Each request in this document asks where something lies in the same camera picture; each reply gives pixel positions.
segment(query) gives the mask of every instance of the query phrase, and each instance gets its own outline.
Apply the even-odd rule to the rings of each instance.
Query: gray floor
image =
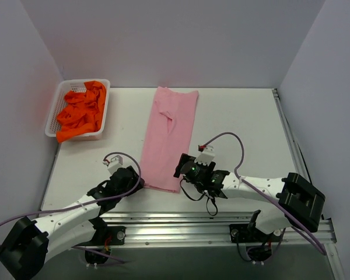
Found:
[[[83,252],[66,251],[43,267],[34,278],[48,279],[334,279],[327,257],[311,246],[282,246],[263,267],[243,262],[236,248],[114,249],[131,261],[97,270],[82,264]]]

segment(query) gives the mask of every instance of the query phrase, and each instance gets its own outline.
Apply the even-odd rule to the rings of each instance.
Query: laundry basket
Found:
[[[67,103],[64,99],[65,95],[70,91],[74,92],[85,92],[86,87],[84,86],[85,82],[88,81],[98,81],[102,83],[106,88],[106,100],[104,106],[103,120],[101,122],[100,130],[96,132],[88,132],[82,135],[75,136],[71,138],[72,141],[80,140],[99,140],[102,137],[102,133],[106,121],[106,112],[107,112],[107,103],[109,100],[109,89],[110,82],[105,79],[78,79],[78,80],[66,80],[61,82],[53,98],[52,107],[48,115],[47,125],[45,126],[45,134],[49,137],[56,137],[56,132],[61,130],[61,125],[57,121],[57,115],[67,106]]]

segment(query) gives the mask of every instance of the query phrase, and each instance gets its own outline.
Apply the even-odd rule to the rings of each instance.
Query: red cloth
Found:
[[[68,105],[57,115],[57,121],[61,124],[61,130],[56,132],[59,143],[101,128],[106,88],[95,80],[84,85],[86,92],[69,91],[64,97]]]

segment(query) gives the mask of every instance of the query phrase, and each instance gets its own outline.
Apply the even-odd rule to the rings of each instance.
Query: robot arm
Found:
[[[24,217],[14,224],[0,246],[0,262],[15,279],[31,279],[57,254],[77,244],[108,237],[107,225],[100,215],[113,209],[122,198],[93,201],[124,194],[138,180],[139,184],[129,195],[144,187],[144,180],[131,166],[123,168],[121,159],[117,156],[109,160],[109,180],[66,207],[75,209],[33,220]]]
[[[210,199],[246,198],[267,200],[259,193],[239,180],[233,172],[214,170],[214,150],[211,146],[199,147],[201,154],[196,158],[182,154],[174,177],[183,175],[183,179],[195,186],[199,193]],[[325,196],[302,176],[289,173],[287,178],[244,177],[262,193],[277,200],[279,204],[305,225],[311,232],[316,232],[321,218]],[[297,225],[288,219],[279,209],[258,210],[250,221],[252,234],[268,236],[276,230]]]

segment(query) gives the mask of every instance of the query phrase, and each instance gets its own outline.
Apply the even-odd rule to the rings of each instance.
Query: white wall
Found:
[[[279,88],[350,279],[350,0],[326,0]]]
[[[60,79],[22,4],[0,0],[0,221],[39,208],[57,147],[44,126]]]
[[[22,0],[64,78],[279,86],[324,0]]]

